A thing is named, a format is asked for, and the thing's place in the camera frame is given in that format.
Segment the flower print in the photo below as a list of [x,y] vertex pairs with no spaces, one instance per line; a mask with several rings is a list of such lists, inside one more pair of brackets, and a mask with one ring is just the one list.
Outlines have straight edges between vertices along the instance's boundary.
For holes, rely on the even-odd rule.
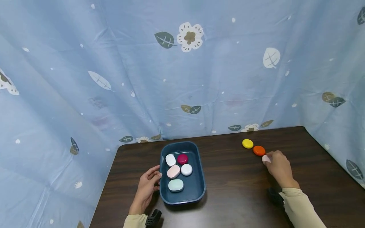
[[179,34],[176,39],[181,44],[183,52],[189,52],[191,49],[198,49],[203,44],[201,37],[204,35],[201,25],[191,26],[189,22],[185,22],[179,27]]
[[146,136],[142,136],[140,138],[136,138],[138,143],[148,143],[148,142],[152,142],[148,137]]
[[0,89],[7,89],[11,95],[19,95],[14,83],[6,76],[2,69],[0,69]]
[[247,131],[258,131],[258,124],[246,125],[245,128],[241,130],[241,132],[247,132]]

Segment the curtain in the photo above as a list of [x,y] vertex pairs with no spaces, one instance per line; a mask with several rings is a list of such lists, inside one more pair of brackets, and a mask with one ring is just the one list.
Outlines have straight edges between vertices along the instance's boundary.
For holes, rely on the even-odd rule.
[[88,227],[126,143],[302,125],[365,187],[365,0],[0,6],[1,227]]

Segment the wooden table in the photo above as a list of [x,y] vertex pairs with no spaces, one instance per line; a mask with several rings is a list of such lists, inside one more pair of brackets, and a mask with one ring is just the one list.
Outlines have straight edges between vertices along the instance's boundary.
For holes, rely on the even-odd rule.
[[269,202],[266,189],[276,185],[261,157],[244,149],[251,139],[267,151],[281,150],[327,228],[365,227],[365,191],[303,127],[123,145],[111,167],[91,228],[120,228],[133,201],[139,177],[159,164],[168,143],[192,141],[199,148],[207,192],[196,205],[169,207],[157,194],[147,209],[162,212],[158,227],[283,228],[285,213]]

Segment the beige sleeve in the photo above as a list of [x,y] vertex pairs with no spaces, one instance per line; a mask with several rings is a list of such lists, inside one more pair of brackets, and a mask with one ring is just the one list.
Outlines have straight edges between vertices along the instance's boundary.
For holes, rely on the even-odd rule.
[[295,228],[326,228],[306,194],[296,188],[282,191],[279,194],[284,199],[285,212]]
[[147,215],[128,215],[123,228],[145,228]]

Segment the tray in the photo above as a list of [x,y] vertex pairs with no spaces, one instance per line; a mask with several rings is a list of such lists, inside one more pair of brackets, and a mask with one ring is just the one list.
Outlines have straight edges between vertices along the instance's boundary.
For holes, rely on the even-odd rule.
[[[169,166],[165,162],[165,157],[173,154],[177,160],[180,154],[188,156],[188,164],[193,168],[190,176],[184,176],[181,173],[176,177],[184,182],[184,189],[181,192],[171,192],[168,188],[170,179],[167,177]],[[166,145],[161,151],[160,172],[160,196],[162,200],[169,205],[187,204],[199,202],[205,194],[206,184],[201,165],[198,147],[193,142],[178,142]]]

